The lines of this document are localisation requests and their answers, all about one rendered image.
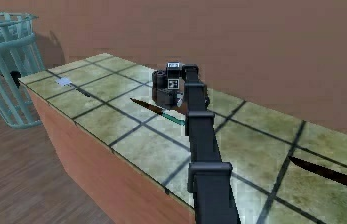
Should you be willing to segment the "teal handled dark knife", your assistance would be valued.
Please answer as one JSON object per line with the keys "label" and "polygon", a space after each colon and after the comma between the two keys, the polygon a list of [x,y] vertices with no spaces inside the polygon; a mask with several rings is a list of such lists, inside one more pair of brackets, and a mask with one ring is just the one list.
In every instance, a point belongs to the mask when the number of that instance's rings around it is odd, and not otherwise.
{"label": "teal handled dark knife", "polygon": [[172,115],[169,115],[167,113],[164,112],[164,110],[158,106],[155,106],[155,105],[152,105],[152,104],[149,104],[149,103],[146,103],[144,101],[141,101],[141,100],[138,100],[138,99],[134,99],[134,98],[131,98],[131,101],[156,113],[157,115],[161,116],[161,117],[164,117],[165,119],[173,122],[173,123],[176,123],[178,125],[181,125],[181,126],[184,126],[185,125],[185,121],[184,120],[181,120],[181,119],[178,119]]}

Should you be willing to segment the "dark brown knife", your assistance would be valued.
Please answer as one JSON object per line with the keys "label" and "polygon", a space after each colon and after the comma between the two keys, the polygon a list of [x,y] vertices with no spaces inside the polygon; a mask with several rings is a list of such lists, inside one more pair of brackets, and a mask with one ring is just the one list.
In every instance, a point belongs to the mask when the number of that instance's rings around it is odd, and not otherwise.
{"label": "dark brown knife", "polygon": [[289,156],[289,160],[295,164],[296,166],[307,170],[309,172],[312,172],[314,174],[317,174],[319,176],[322,176],[324,178],[330,179],[332,181],[335,181],[337,183],[340,183],[342,185],[347,186],[347,175],[343,173],[339,173],[337,171],[334,171],[332,169],[326,168],[321,165],[317,165],[293,156]]}

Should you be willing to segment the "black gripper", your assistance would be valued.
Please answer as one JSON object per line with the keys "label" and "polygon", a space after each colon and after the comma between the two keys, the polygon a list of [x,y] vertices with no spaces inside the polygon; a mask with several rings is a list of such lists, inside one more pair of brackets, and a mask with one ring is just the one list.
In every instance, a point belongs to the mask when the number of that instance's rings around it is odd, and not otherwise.
{"label": "black gripper", "polygon": [[172,110],[183,103],[183,92],[179,89],[168,88],[168,78],[164,70],[156,70],[152,73],[152,99],[156,105]]}

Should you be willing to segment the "small black object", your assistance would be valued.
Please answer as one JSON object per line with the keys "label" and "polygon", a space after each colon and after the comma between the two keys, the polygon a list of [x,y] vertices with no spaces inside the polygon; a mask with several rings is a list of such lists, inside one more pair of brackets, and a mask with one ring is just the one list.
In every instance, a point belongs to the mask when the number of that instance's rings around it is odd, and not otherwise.
{"label": "small black object", "polygon": [[19,79],[21,78],[21,73],[19,71],[11,71],[10,75],[12,77],[12,80],[14,81],[17,88],[20,87]]}

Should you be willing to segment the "teal slatted round bin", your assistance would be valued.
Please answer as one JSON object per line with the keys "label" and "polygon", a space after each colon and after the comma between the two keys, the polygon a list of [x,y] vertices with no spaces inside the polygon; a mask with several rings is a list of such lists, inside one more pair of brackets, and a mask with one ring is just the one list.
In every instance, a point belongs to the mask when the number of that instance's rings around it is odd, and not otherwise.
{"label": "teal slatted round bin", "polygon": [[41,124],[31,111],[27,90],[21,84],[17,88],[10,75],[19,71],[26,77],[45,69],[33,31],[35,19],[30,13],[0,12],[0,116],[15,129]]}

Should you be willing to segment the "white headed black spatula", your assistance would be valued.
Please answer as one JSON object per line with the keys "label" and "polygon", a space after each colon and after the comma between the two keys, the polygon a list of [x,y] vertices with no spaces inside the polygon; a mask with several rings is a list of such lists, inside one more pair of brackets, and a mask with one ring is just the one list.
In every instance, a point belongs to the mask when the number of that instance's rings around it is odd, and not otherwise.
{"label": "white headed black spatula", "polygon": [[88,93],[87,91],[83,90],[82,88],[76,86],[75,84],[72,83],[72,81],[67,78],[67,77],[62,77],[62,78],[58,78],[56,80],[56,83],[63,88],[62,92],[66,93],[68,91],[78,91],[79,93],[83,94],[86,97],[90,97],[91,94]]}

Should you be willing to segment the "tiled top wooden counter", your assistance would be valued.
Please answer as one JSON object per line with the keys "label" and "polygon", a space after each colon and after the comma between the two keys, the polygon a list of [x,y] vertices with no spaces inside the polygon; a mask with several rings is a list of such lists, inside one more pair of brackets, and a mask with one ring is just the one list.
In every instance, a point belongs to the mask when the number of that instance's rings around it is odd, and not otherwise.
{"label": "tiled top wooden counter", "polygon": [[[67,174],[114,224],[195,224],[183,126],[151,104],[150,68],[100,54],[24,80]],[[91,94],[63,93],[67,77]],[[347,175],[347,135],[219,91],[214,128],[241,224],[347,224],[347,186],[293,156]]]}

